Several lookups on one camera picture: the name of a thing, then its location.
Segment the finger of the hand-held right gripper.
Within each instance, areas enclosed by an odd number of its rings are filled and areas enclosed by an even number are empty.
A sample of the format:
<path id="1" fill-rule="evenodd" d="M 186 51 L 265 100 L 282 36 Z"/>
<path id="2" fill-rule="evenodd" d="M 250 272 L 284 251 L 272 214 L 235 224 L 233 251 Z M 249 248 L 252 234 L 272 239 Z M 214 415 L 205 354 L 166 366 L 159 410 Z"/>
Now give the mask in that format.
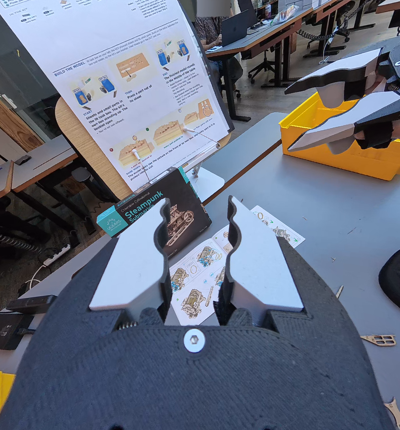
<path id="1" fill-rule="evenodd" d="M 382 48 L 342 58 L 300 78 L 285 94 L 316 88 L 326 108 L 337 108 L 344 101 L 357 100 L 381 86 L 376 73 Z"/>
<path id="2" fill-rule="evenodd" d="M 323 109 L 325 119 L 305 131 L 288 147 L 289 153 L 326 146 L 341 154 L 357 142 L 362 150 L 387 148 L 396 137 L 394 122 L 400 120 L 400 90 L 379 91 L 336 109 Z"/>

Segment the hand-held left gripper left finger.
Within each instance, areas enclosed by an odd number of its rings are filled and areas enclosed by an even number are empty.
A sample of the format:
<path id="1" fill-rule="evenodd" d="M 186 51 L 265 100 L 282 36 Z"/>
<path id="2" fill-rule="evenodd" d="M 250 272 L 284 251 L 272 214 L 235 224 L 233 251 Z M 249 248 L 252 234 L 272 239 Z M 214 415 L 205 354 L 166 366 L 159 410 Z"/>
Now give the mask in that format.
<path id="1" fill-rule="evenodd" d="M 172 288 L 168 257 L 170 199 L 163 198 L 118 238 L 90 310 L 125 309 L 130 321 L 138 321 L 145 308 L 157 309 L 166 319 Z"/>

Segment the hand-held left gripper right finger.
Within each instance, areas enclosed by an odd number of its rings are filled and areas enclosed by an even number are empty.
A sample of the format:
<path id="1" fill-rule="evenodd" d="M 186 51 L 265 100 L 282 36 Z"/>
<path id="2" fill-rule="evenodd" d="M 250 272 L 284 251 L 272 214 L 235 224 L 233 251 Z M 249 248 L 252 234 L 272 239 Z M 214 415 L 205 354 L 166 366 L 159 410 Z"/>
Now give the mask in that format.
<path id="1" fill-rule="evenodd" d="M 261 326 L 267 310 L 304 305 L 275 233 L 234 196 L 228 198 L 227 304 L 248 309 Z"/>

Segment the illustrated instruction booklet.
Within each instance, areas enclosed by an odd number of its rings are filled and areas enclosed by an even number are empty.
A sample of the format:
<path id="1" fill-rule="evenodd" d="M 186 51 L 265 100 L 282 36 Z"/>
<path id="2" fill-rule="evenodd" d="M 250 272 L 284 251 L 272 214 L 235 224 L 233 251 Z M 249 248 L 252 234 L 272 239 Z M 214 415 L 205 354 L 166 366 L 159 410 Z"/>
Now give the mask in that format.
<path id="1" fill-rule="evenodd" d="M 170 268 L 172 302 L 178 322 L 168 325 L 205 325 L 214 314 L 224 282 L 226 257 L 232 250 L 229 226 L 202 242 Z"/>

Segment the black model kit box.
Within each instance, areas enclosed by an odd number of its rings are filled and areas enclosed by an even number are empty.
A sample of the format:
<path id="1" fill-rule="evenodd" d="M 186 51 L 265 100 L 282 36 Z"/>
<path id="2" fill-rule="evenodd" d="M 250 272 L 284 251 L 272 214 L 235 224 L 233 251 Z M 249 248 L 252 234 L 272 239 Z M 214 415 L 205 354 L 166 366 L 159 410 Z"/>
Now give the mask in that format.
<path id="1" fill-rule="evenodd" d="M 195 240 L 212 220 L 204 209 L 183 168 L 171 167 L 98 215 L 97 224 L 116 236 L 161 199 L 170 199 L 169 241 L 164 250 L 171 257 Z"/>

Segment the white power strip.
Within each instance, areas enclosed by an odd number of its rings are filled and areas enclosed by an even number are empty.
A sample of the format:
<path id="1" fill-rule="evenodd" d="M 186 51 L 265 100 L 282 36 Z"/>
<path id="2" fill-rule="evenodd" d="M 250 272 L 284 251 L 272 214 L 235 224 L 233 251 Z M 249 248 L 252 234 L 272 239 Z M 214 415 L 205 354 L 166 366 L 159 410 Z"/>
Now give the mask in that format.
<path id="1" fill-rule="evenodd" d="M 61 256 L 67 253 L 70 249 L 71 249 L 71 246 L 70 244 L 68 244 L 67 246 L 63 247 L 61 251 L 59 251 L 57 254 L 54 254 L 52 258 L 48 258 L 47 260 L 45 260 L 43 262 L 43 265 L 46 267 L 50 266 L 53 262 L 57 261 Z"/>

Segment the black rectangular device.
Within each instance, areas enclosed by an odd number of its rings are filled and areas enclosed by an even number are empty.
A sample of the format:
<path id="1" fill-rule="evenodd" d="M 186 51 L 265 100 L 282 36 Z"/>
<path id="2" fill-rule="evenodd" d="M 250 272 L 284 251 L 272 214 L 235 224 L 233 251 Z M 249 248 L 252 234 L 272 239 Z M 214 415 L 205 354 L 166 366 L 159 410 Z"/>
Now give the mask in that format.
<path id="1" fill-rule="evenodd" d="M 12 312 L 22 314 L 44 314 L 57 299 L 55 295 L 44 295 L 37 297 L 18 298 L 10 301 L 6 305 L 6 309 Z"/>

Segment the black laptop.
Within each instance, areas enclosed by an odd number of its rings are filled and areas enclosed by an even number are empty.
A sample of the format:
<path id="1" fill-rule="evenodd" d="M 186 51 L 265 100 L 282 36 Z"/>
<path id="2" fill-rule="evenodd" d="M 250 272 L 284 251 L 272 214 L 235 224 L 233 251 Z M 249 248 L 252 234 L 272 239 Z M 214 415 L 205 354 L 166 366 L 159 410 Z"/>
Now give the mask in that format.
<path id="1" fill-rule="evenodd" d="M 230 45 L 247 35 L 249 10 L 236 14 L 222 22 L 222 46 Z"/>

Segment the triangular lattice wood scrap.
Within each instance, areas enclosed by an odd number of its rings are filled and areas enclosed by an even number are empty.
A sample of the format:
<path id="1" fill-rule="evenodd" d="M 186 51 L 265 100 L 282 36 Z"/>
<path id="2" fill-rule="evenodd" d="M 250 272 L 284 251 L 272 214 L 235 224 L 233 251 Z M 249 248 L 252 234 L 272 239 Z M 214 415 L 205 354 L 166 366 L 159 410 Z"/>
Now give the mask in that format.
<path id="1" fill-rule="evenodd" d="M 361 335 L 360 338 L 380 347 L 397 345 L 395 335 Z"/>

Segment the black power adapter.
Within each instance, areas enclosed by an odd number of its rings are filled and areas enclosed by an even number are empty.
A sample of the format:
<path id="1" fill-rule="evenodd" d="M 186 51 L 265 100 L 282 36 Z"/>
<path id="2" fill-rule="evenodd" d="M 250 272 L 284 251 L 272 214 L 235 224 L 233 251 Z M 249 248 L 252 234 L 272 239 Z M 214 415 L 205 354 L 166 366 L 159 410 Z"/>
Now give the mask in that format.
<path id="1" fill-rule="evenodd" d="M 28 329 L 33 315 L 30 314 L 0 314 L 0 350 L 15 350 L 22 335 L 19 329 Z"/>

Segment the small notched wood scrap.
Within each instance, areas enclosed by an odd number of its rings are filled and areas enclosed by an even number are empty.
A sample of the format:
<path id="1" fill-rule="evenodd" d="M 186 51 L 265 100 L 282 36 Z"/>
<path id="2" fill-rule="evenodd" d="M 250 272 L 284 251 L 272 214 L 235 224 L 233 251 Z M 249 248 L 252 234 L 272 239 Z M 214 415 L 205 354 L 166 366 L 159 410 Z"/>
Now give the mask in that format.
<path id="1" fill-rule="evenodd" d="M 391 402 L 384 403 L 384 406 L 388 409 L 388 411 L 391 413 L 392 417 L 394 418 L 396 428 L 400 429 L 400 410 L 397 406 L 395 397 L 392 398 Z"/>

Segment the white instruction sheet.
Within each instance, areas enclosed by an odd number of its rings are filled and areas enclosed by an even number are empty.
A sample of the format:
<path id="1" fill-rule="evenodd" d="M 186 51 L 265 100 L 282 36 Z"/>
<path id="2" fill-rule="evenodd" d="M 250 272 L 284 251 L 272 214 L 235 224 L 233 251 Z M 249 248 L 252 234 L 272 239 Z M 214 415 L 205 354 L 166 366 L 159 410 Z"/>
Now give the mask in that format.
<path id="1" fill-rule="evenodd" d="M 0 15 L 132 190 L 230 131 L 178 1 L 0 1 Z"/>

